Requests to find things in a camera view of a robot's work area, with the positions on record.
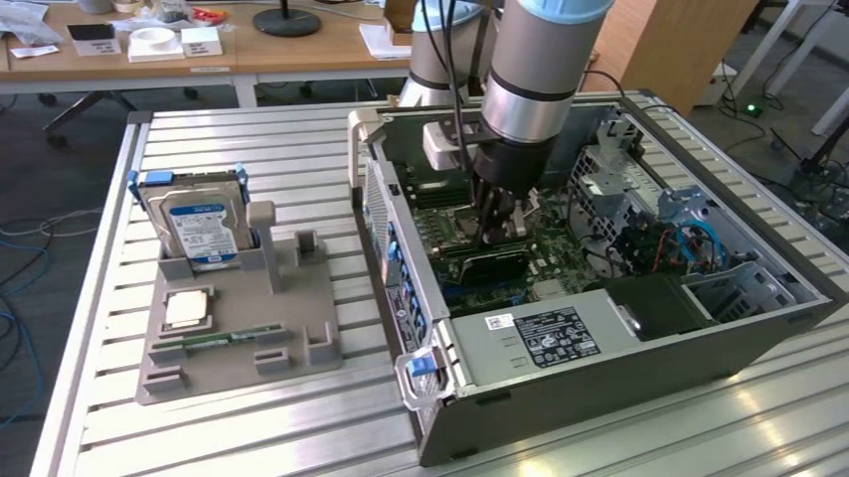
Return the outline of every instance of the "white table leg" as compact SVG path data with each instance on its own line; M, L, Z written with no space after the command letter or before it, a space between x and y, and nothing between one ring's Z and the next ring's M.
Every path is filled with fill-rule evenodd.
M847 109L849 109L849 87L840 95L840 99L837 99L835 105L828 109L828 111L825 111L825 114L823 114L823 117L813 126L813 129L811 129L811 132L813 132L817 136L824 136L835 127L835 123L841 118Z
M239 107L257 107L257 93L254 86L257 85L257 75L234 76L234 88L237 89L237 98L239 99Z
M766 58L766 54L769 53L769 50L772 50L772 47L774 46L774 43L777 42L778 37L781 36L781 33L786 29L786 25L790 23L790 20L796 16L796 12L799 12L799 9L801 8L804 3L805 3L805 0L790 0L786 7L784 7L781 16L778 17L774 24L772 25L772 28L769 29L766 36L764 37L762 41L760 42L760 45L757 46L757 50L754 50L754 53L752 54L752 58L748 59L745 67L742 67L742 70L738 73L738 77L734 79L734 82L732 83L732 92L734 93L734 96L741 94L741 91L744 90L744 86L748 83L749 78L752 78L752 75L754 74L757 67L760 67L760 64L764 61L764 58Z
M820 40L823 40L823 36L825 35L825 32L828 32L828 30L832 28L832 26L835 25L835 22L837 21L840 17L843 17L843 15L832 11L825 15L825 18L823 19L823 21L813 27L813 30L811 30L811 33L808 34L808 37L805 38L805 42L799 47L799 50L796 50L796 53L790 57L789 62L786 62L786 65L784 65L784 68L781 68L781 71L774 77L774 80L769 84L769 89L766 90L766 93L769 93L773 96L778 96L778 93L781 92L781 89L784 88L784 86L786 85L786 82L793 76L793 73L796 73L796 70L799 70L801 62L805 60L805 58L811 54L811 50L813 50L813 47L817 46L817 44L820 43Z

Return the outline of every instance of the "table lamp base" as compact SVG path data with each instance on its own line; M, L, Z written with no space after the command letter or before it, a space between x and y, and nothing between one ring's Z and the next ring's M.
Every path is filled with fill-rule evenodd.
M279 8L266 10L254 16L257 29L275 37L305 37L321 28L321 18L305 10L290 10L290 18L283 18Z

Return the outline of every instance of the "aluminum slat table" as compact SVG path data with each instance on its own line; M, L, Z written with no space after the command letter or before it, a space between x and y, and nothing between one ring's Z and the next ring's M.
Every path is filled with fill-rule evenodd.
M630 94L641 105L656 99ZM849 312L741 373L463 461L417 465L346 191L346 115L382 103L163 112L126 130L34 475L745 475L849 468ZM849 258L684 119L650 114L849 290ZM326 241L343 367L142 406L132 400L158 240L124 191L130 168L207 171L242 162L277 237ZM693 184L660 148L646 164Z

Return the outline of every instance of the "gray carpet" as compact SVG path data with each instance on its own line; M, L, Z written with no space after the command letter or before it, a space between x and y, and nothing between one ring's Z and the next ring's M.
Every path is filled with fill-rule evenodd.
M752 35L738 39L729 53L729 61L736 68L742 67L762 34L764 29L758 28ZM742 93L741 102L757 96L760 82L788 50L789 43L774 49ZM382 94L401 90L401 80L377 80L375 83ZM849 73L812 56L781 95L785 111L766 108L757 122L766 128L778 129L788 140L803 148L816 148L823 139L811 135L808 129L847 85ZM362 81L319 82L315 84L313 98L299 97L298 87L298 84L266 87L261 105L351 101L355 100L357 93L361 99L369 99L365 97ZM126 96L139 109L237 107L233 88L208 86L199 87L198 90L200 98L194 101L183 96L179 88L128 92ZM60 106L67 106L79 97L79 94L59 94ZM0 104L8 103L10 99L0 98ZM116 104L108 101L100 103L63 128L62 133L70 139L70 147L54 150L44 142L40 128L58 112L59 108L43 106L35 95L22 95L15 107L0 114L0 222L54 217L103 204L123 133L124 113ZM692 121L724 147L756 132L754 128L728 119L712 108L694 111ZM841 141L837 157L845 158L848 148L849 137ZM793 159L786 151L769 148L769 138L736 148L734 154L761 175L782 180L792 174ZM86 217L74 220L60 228L60 232L90 227L96 219ZM44 237L35 236L18 240L18 243L39 245L43 240ZM47 274L26 291L8 297L15 312L32 333L42 360L46 392L28 411L26 420L0 429L0 477L23 476L30 470L42 430L40 417L47 411L94 240L94 235L56 238L51 245L51 267ZM0 279L30 259L30 253L0 247ZM11 351L12 343L10 339L0 342L0 362ZM27 354L22 352L11 368L0 373L0 415L10 415L20 408L34 389L34 369Z

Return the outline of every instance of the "power supply label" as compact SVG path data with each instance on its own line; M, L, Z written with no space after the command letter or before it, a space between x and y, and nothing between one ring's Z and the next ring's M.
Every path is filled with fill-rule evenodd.
M540 368L580 360L601 353L574 308L517 318L517 330Z

